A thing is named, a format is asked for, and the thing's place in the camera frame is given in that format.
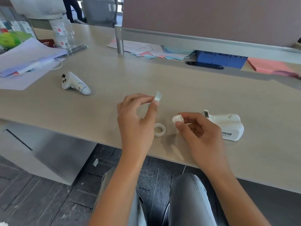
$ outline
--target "person's left hand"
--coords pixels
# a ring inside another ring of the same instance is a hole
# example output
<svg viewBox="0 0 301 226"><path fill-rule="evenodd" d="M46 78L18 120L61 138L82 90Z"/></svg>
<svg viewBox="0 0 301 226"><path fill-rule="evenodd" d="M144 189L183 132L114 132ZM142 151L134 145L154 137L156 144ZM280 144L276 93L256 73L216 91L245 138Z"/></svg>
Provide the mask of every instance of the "person's left hand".
<svg viewBox="0 0 301 226"><path fill-rule="evenodd" d="M117 105L118 126L122 141L122 155L138 157L144 160L154 138L154 125L159 101L153 101L153 96L132 94L126 96ZM137 109L140 105L152 102L143 119L138 117Z"/></svg>

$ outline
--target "person's right hand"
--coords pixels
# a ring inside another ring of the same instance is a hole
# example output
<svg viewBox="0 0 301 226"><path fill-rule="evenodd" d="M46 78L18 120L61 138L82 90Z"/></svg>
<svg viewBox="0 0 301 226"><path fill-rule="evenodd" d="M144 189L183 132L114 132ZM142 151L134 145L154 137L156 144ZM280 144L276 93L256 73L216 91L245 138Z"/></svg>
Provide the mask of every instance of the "person's right hand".
<svg viewBox="0 0 301 226"><path fill-rule="evenodd" d="M199 168L207 176L229 171L221 128L201 113L179 114L184 123L178 121L175 126L190 146L190 153Z"/></svg>

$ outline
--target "desk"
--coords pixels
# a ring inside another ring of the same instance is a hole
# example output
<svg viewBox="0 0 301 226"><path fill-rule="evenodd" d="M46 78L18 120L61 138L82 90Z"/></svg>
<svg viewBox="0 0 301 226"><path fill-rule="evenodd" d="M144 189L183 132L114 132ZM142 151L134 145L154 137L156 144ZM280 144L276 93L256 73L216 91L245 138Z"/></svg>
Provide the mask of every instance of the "desk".
<svg viewBox="0 0 301 226"><path fill-rule="evenodd" d="M155 138L150 156L195 166L171 119L180 111L235 113L245 131L225 141L236 177L301 193L301 81L225 68L191 67L184 62L145 59L106 47L114 29L73 24L89 48L67 57L24 91L0 90L0 118L121 148L116 105L126 95L163 94L157 123L166 134ZM36 30L39 38L52 31ZM75 73L91 89L84 96L61 88L61 76ZM139 114L146 112L142 106Z"/></svg>

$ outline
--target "gray chair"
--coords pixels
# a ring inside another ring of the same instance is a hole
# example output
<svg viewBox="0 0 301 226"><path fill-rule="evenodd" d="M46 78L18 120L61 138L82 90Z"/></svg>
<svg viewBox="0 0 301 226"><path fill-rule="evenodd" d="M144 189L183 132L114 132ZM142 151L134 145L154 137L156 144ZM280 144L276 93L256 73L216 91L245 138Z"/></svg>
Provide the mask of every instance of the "gray chair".
<svg viewBox="0 0 301 226"><path fill-rule="evenodd" d="M117 24L117 0L82 0L88 25L114 28Z"/></svg>

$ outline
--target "gray pants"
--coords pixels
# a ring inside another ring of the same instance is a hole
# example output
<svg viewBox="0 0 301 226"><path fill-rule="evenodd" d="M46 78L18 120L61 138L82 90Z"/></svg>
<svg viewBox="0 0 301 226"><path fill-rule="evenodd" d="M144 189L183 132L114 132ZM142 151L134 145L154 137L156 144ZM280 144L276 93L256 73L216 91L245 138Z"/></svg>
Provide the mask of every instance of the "gray pants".
<svg viewBox="0 0 301 226"><path fill-rule="evenodd" d="M112 168L104 174L95 205L107 188L114 171L115 168ZM169 226L216 226L206 189L196 175L189 173L177 177L171 187L169 201ZM145 213L136 189L128 226L145 225Z"/></svg>

